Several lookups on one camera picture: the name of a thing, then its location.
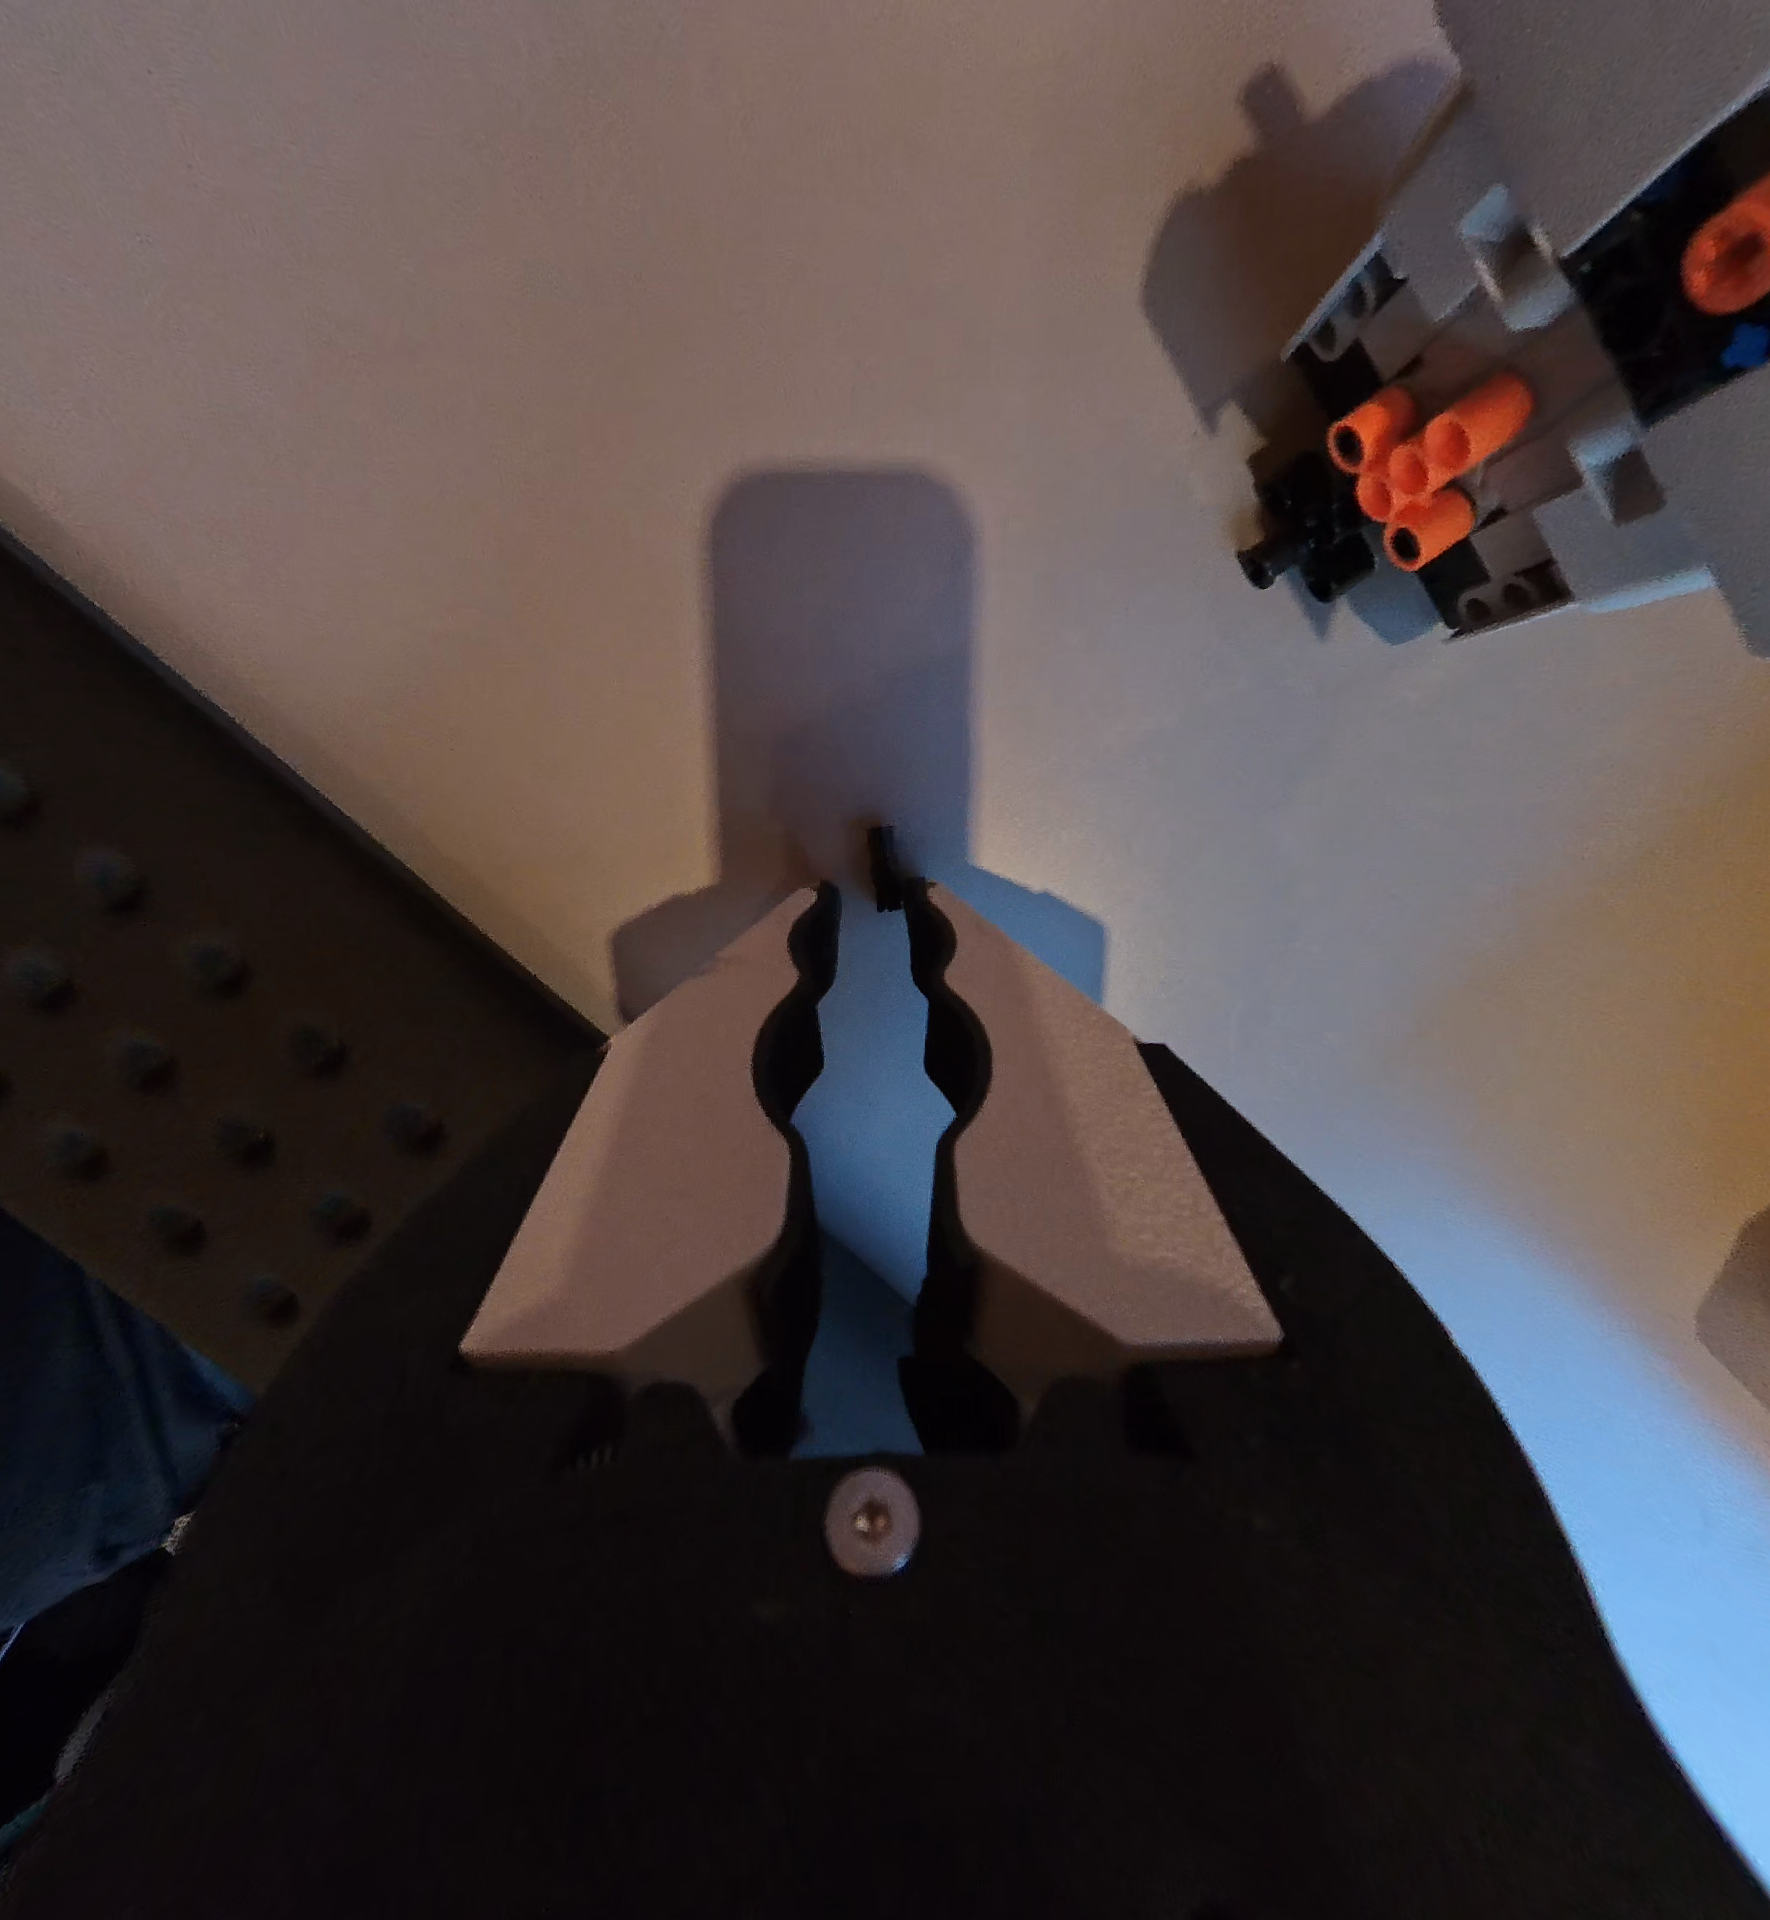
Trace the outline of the person's dark trouser leg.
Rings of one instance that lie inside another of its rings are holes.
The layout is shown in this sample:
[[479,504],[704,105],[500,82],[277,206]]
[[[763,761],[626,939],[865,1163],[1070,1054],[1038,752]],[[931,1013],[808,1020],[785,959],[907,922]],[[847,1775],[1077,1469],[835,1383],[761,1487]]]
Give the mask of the person's dark trouser leg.
[[0,1637],[153,1552],[253,1402],[0,1209]]

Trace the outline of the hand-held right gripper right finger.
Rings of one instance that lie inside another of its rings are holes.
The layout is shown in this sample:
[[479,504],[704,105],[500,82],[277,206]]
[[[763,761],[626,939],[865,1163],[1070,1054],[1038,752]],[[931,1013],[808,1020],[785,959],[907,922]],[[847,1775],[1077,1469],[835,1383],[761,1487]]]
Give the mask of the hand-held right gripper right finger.
[[946,1098],[899,1360],[926,1454],[1002,1454],[1063,1382],[1256,1362],[1282,1329],[1134,1034],[929,881],[900,887]]

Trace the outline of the perforated dark chair part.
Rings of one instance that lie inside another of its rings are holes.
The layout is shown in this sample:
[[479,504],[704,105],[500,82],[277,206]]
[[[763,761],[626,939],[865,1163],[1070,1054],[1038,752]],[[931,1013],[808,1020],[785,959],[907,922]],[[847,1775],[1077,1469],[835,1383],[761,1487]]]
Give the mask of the perforated dark chair part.
[[592,1056],[0,530],[0,1209],[248,1387]]

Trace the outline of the grey orange toy robot assembly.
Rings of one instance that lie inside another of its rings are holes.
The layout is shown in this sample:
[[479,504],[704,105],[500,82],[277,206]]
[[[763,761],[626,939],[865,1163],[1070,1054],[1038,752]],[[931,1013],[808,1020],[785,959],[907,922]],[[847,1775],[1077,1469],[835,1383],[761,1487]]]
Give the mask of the grey orange toy robot assembly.
[[1698,588],[1770,661],[1770,1],[1435,4],[1458,87],[1287,342],[1254,588],[1451,640]]

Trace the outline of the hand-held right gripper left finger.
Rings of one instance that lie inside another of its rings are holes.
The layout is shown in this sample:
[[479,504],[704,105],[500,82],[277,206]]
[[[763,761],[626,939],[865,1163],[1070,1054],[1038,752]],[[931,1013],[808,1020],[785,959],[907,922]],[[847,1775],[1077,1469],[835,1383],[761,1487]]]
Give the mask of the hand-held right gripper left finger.
[[796,1111],[838,944],[838,889],[801,887],[606,1046],[467,1363],[681,1383],[737,1452],[791,1454],[823,1295]]

